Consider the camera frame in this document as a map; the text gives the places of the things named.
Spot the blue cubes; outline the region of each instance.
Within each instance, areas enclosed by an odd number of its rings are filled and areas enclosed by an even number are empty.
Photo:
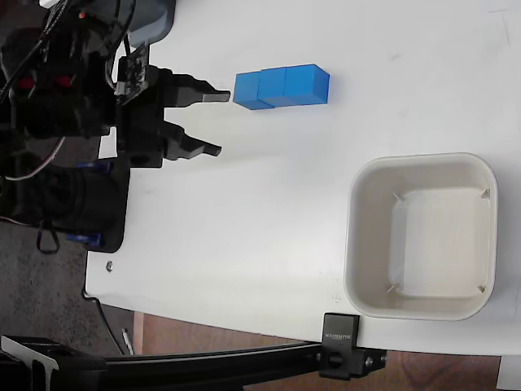
[[[302,65],[286,70],[284,96],[295,104],[325,104],[329,94],[329,73],[317,65]]]
[[[284,96],[286,68],[265,69],[260,71],[259,93],[257,98],[274,108],[294,106],[292,100]]]
[[[240,73],[234,102],[250,110],[325,104],[329,80],[330,75],[315,64]]]
[[[237,75],[235,79],[234,102],[250,110],[274,108],[257,98],[260,75],[260,72],[240,73]]]

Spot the wire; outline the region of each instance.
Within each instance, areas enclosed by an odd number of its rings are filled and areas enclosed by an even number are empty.
[[[85,290],[85,284],[83,284],[83,289],[81,290],[81,298],[85,301],[93,301],[96,303],[96,307],[98,307],[99,316],[101,317],[101,320],[103,322],[103,326],[107,329],[108,335],[111,337],[112,343],[115,347],[120,351],[121,355],[125,356],[125,351],[121,347],[120,343],[116,339],[116,335],[111,329],[110,324],[108,324],[107,317],[105,316],[105,312],[103,312],[103,307],[101,306],[101,302],[97,297],[90,297],[87,296],[87,292]]]
[[[129,31],[130,24],[132,23],[132,19],[134,18],[135,11],[136,11],[136,0],[132,0],[130,3],[129,16],[127,17],[127,20],[125,21],[125,24],[123,24],[123,28],[121,29],[121,34],[114,42],[114,45],[112,45],[112,48],[108,51],[107,57],[109,59],[111,57],[113,57],[114,55],[116,55],[117,48],[120,47],[121,43],[125,39],[125,36],[127,35],[127,32]]]
[[[55,147],[50,152],[49,156],[33,171],[31,171],[29,174],[24,175],[22,177],[5,177],[7,181],[23,181],[25,179],[29,179],[34,177],[36,174],[38,174],[40,171],[42,171],[47,165],[53,161],[58,154],[60,148],[63,145],[63,142],[65,141],[65,137],[62,137],[58,140]]]
[[[116,0],[116,9],[114,10],[114,18],[117,20],[120,17],[121,0]]]
[[[18,65],[18,68],[16,68],[15,71],[11,74],[9,80],[6,81],[2,92],[0,92],[0,104],[2,104],[9,95],[9,91],[11,90],[12,86],[18,81],[18,79],[20,79],[20,76],[27,68],[29,61],[42,48],[42,45],[49,40],[51,33],[54,31],[59,20],[61,20],[65,10],[71,5],[71,2],[72,0],[62,0],[61,3],[56,4],[55,8],[52,9],[49,19],[47,20],[47,26],[38,38],[37,43],[25,56],[20,65]]]
[[[130,3],[129,16],[127,17],[125,24],[121,28],[121,34],[114,42],[114,45],[112,45],[112,47],[108,50],[107,61],[105,63],[105,81],[113,90],[116,90],[116,85],[114,84],[114,81],[112,80],[112,67],[114,66],[117,48],[120,47],[120,45],[123,41],[125,41],[125,52],[127,53],[127,55],[130,53],[130,43],[129,43],[129,38],[127,37],[127,32],[129,31],[130,24],[132,23],[132,19],[134,18],[135,11],[136,11],[136,0],[132,0]]]
[[[12,222],[13,224],[18,224],[19,226],[36,226],[36,224],[28,224],[26,222],[19,222],[18,220],[15,220],[14,218],[5,217],[5,216],[0,216],[0,220]]]
[[[129,36],[125,35],[125,39],[123,40],[123,43],[125,44],[125,53],[127,55],[130,55],[130,42],[129,42]]]

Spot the plastic tray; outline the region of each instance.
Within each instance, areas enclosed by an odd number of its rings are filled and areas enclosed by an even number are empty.
[[[478,156],[377,159],[353,183],[345,288],[362,314],[461,320],[494,285],[497,182]]]

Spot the table surface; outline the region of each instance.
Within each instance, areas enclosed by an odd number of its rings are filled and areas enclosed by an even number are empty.
[[[211,326],[321,340],[344,292],[349,187],[381,156],[473,152],[499,184],[496,287],[461,322],[361,320],[358,343],[521,354],[521,7],[512,0],[179,0],[151,60],[234,89],[237,73],[315,63],[330,102],[166,119],[218,158],[131,174],[125,241],[90,253],[103,303]],[[113,137],[101,156],[113,156]],[[105,269],[113,262],[113,272]]]

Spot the floor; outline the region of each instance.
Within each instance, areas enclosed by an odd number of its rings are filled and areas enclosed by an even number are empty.
[[[137,314],[134,344],[143,354],[182,354],[246,349],[292,342],[272,336],[233,332],[215,327]],[[499,357],[449,356],[389,352],[387,367],[363,379],[343,382],[316,373],[257,384],[252,391],[380,390],[491,391],[496,389]]]
[[[39,25],[45,13],[39,7],[22,7],[0,0],[0,45],[16,26]],[[54,140],[30,143],[44,156]],[[99,140],[67,139],[55,163],[71,166],[93,160]],[[86,353],[117,355],[96,307],[80,297],[85,278],[86,251],[61,240],[55,256],[36,250],[37,232],[0,223],[0,335],[44,336]],[[120,334],[132,329],[134,314],[107,308],[107,317]]]

